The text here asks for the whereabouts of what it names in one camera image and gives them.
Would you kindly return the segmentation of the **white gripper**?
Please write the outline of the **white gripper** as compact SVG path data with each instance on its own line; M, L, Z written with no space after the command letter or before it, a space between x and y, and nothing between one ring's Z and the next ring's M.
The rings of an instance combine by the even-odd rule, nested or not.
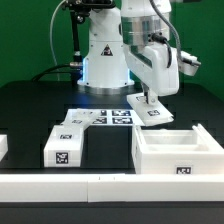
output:
M179 89L179 72L176 49L172 48L172 60L168 65L168 48L154 43L138 51L136 46L123 46L127 66L143 83L142 89L147 104L156 105L157 96L176 94ZM149 97L149 89L157 96Z

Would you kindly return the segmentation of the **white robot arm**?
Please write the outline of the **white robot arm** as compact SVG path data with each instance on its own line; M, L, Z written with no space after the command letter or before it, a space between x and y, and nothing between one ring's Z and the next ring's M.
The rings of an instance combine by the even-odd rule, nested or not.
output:
M63 6L77 23L90 20L89 53L82 59L78 84L98 93L115 91L141 81L143 101L156 105L160 96L178 91L179 49L169 45L174 28L169 0L65 0Z

